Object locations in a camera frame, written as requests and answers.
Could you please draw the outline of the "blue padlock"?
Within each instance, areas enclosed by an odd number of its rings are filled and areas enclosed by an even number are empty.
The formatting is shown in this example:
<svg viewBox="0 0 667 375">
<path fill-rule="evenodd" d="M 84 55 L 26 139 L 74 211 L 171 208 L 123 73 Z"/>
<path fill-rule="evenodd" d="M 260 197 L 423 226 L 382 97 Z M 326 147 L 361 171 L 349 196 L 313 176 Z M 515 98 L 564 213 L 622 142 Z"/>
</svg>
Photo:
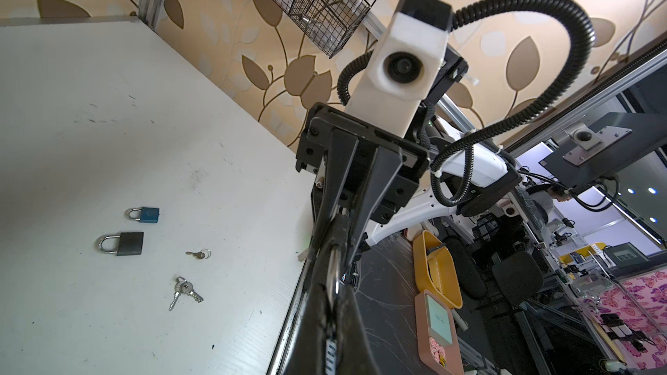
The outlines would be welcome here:
<svg viewBox="0 0 667 375">
<path fill-rule="evenodd" d="M 130 208 L 125 212 L 125 216 L 134 222 L 156 224 L 159 222 L 160 209 L 159 208 Z"/>
</svg>

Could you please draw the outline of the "black padlock key bunch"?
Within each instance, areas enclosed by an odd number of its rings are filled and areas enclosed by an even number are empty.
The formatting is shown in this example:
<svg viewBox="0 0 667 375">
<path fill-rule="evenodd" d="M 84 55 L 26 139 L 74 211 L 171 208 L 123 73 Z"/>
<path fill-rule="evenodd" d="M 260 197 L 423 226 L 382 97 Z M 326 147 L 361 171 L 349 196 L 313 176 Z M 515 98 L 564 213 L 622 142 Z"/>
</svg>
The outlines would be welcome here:
<svg viewBox="0 0 667 375">
<path fill-rule="evenodd" d="M 194 289 L 194 285 L 191 281 L 188 281 L 182 276 L 177 276 L 175 279 L 173 299 L 168 310 L 173 311 L 178 300 L 182 297 L 191 297 L 197 303 L 204 302 L 204 298 Z"/>
</svg>

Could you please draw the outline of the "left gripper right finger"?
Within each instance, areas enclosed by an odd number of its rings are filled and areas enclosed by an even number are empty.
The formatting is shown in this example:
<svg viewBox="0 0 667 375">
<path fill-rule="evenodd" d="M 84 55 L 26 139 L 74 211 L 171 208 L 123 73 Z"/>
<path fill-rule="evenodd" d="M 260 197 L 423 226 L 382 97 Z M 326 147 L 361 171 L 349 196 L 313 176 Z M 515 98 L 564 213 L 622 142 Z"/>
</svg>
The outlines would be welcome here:
<svg viewBox="0 0 667 375">
<path fill-rule="evenodd" d="M 373 357 L 354 290 L 341 285 L 335 301 L 335 373 L 343 375 L 380 374 Z"/>
</svg>

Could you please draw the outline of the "small blue padlock key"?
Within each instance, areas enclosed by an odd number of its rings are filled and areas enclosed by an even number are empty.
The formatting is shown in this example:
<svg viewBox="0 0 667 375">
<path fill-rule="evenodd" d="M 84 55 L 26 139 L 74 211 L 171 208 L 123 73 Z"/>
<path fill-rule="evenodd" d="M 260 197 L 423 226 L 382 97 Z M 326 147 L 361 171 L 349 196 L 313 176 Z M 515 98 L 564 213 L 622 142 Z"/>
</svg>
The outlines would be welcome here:
<svg viewBox="0 0 667 375">
<path fill-rule="evenodd" d="M 199 251 L 187 251 L 186 255 L 190 255 L 198 260 L 207 260 L 211 257 L 212 252 L 209 249 L 201 249 Z"/>
</svg>

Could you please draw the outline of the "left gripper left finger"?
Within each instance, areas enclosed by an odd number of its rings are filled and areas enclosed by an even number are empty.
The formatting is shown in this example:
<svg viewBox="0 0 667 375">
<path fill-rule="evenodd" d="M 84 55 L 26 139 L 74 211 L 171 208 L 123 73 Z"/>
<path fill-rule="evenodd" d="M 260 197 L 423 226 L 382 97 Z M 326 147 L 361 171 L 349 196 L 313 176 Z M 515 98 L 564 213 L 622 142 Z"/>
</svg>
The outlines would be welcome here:
<svg viewBox="0 0 667 375">
<path fill-rule="evenodd" d="M 306 279 L 298 297 L 297 314 L 290 326 L 288 346 L 280 367 L 281 374 L 325 374 L 327 296 L 324 246 L 315 258 L 308 261 Z"/>
</svg>

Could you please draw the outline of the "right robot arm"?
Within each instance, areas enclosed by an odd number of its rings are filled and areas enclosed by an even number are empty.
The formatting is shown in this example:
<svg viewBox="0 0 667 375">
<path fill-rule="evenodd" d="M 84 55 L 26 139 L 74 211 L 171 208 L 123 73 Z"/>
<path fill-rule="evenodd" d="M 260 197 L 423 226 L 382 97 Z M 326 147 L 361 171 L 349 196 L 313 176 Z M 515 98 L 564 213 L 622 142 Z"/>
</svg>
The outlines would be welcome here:
<svg viewBox="0 0 667 375">
<path fill-rule="evenodd" d="M 436 147 L 426 126 L 435 105 L 462 69 L 447 63 L 450 34 L 489 17 L 531 12 L 558 21 L 569 36 L 564 67 L 533 102 L 489 126 Z M 370 222 L 410 227 L 407 206 L 420 181 L 446 209 L 472 187 L 505 178 L 506 161 L 493 154 L 493 137 L 536 119 L 559 100 L 581 73 L 594 43 L 592 20 L 573 0 L 480 0 L 454 10 L 440 0 L 400 0 L 373 50 L 340 73 L 341 108 L 318 102 L 309 109 L 296 155 L 298 171 L 316 175 L 314 229 L 307 259 L 336 252 L 349 267 Z"/>
</svg>

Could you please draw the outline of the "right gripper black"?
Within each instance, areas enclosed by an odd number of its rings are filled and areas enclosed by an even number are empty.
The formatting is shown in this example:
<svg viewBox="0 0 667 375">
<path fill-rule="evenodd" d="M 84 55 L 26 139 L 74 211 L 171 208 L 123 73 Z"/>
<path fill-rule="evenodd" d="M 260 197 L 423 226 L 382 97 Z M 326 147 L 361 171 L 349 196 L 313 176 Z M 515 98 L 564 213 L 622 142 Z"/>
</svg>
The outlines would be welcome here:
<svg viewBox="0 0 667 375">
<path fill-rule="evenodd" d="M 325 173 L 313 258 L 323 245 L 338 201 L 349 209 L 356 196 L 344 260 L 350 266 L 368 221 L 387 225 L 411 200 L 429 165 L 430 153 L 419 144 L 330 105 L 314 104 L 296 153 L 299 172 Z"/>
</svg>

